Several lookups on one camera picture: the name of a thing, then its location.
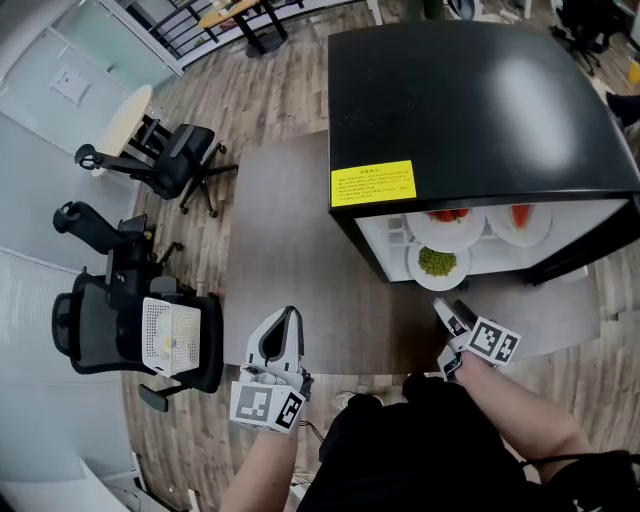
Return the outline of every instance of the person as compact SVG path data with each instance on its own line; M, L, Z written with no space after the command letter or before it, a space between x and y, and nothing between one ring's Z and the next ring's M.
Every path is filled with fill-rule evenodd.
M298 511L640 510L628 453L594 454L561 407L470 352L461 361L456 382L409 376L408 403L384 407L373 395L343 394L346 407ZM297 436L297 427L290 435L260 432L221 510L283 510ZM541 485L526 480L503 439L534 461Z

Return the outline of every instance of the round white table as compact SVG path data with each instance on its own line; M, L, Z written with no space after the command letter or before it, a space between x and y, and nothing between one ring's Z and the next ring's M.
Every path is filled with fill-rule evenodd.
M98 152L111 156L119 156L122 153L138 129L151 102L152 93L150 85L143 85L120 105L96 144ZM104 171L105 169L94 169L91 174L97 178Z

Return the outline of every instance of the green peas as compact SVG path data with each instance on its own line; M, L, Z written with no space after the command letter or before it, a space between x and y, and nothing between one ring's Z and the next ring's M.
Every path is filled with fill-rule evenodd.
M432 276L448 276L456 262L455 254L432 251L426 247L420 249L418 256L420 268Z

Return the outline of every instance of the black refrigerator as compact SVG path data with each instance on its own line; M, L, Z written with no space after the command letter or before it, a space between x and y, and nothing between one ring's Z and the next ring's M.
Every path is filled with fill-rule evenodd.
M542 31L429 21L330 36L329 155L329 211L385 281L420 282L426 247L464 257L465 276L540 284L640 238L622 131Z

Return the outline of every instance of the white basket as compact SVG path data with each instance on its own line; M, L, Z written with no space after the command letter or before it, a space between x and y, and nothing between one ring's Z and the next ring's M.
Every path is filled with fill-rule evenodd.
M200 365L200 310L145 297L142 362L171 377Z

